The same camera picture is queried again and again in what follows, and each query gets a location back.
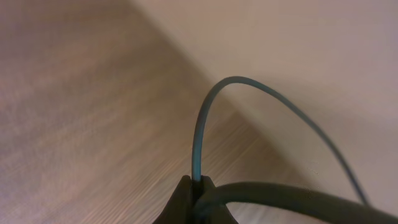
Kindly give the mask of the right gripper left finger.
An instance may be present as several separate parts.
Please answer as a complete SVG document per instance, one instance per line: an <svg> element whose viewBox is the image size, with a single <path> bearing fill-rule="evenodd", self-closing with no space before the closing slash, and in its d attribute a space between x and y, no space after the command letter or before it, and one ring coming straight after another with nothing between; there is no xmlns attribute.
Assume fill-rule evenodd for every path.
<svg viewBox="0 0 398 224"><path fill-rule="evenodd" d="M153 224L186 224L192 212L192 181L183 175L166 206Z"/></svg>

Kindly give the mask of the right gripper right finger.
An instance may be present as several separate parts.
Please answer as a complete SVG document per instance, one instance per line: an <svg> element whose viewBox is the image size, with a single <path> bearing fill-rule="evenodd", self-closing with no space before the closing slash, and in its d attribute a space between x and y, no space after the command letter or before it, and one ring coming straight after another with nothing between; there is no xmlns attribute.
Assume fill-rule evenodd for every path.
<svg viewBox="0 0 398 224"><path fill-rule="evenodd" d="M215 188L210 177L201 176L198 189L198 198L203 196L207 191ZM213 205L206 210L205 216L198 219L199 224L238 224L226 205Z"/></svg>

